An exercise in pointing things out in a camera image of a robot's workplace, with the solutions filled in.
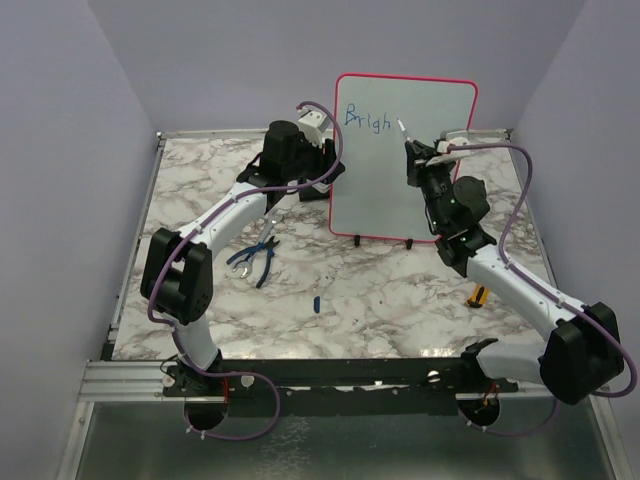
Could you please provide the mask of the blue white whiteboard marker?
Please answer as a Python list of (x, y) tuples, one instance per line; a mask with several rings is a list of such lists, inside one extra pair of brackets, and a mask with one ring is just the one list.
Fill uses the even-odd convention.
[(408, 132), (406, 126), (404, 125), (404, 123), (399, 118), (397, 118), (396, 120), (397, 120), (399, 129), (400, 129), (400, 132), (404, 137), (405, 142), (411, 142), (412, 138), (409, 135), (409, 132)]

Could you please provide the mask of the pink framed whiteboard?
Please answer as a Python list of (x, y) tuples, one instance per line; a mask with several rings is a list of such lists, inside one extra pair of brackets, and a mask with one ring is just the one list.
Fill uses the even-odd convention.
[(407, 184), (404, 137), (430, 144), (442, 131), (470, 127), (478, 96), (470, 80), (345, 73), (335, 86), (335, 118), (346, 171), (333, 183), (335, 235), (429, 243), (420, 191)]

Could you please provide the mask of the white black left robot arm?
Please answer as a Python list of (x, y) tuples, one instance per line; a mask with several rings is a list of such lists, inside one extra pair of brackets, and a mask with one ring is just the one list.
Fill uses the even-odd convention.
[(262, 150), (220, 201), (180, 230), (161, 228), (151, 237), (141, 294), (149, 319), (170, 328), (195, 392), (210, 394), (221, 380), (221, 352), (205, 322), (216, 256), (288, 192), (329, 185), (343, 172), (341, 141), (323, 136), (334, 124), (332, 115), (313, 110), (295, 122), (272, 122)]

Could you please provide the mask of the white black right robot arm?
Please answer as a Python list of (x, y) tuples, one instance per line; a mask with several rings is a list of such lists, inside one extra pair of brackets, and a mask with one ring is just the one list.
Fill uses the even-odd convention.
[(489, 213), (482, 180), (451, 178), (457, 159), (473, 151), (464, 137), (432, 145), (404, 143), (407, 182), (420, 189), (425, 215), (443, 263), (509, 305), (541, 336), (541, 342), (511, 345), (487, 340), (469, 347), (472, 359), (459, 367), (461, 383), (481, 391), (494, 379), (545, 386), (574, 405), (620, 375), (631, 362), (620, 344), (614, 311), (602, 302), (587, 305), (551, 287), (522, 267), (481, 226)]

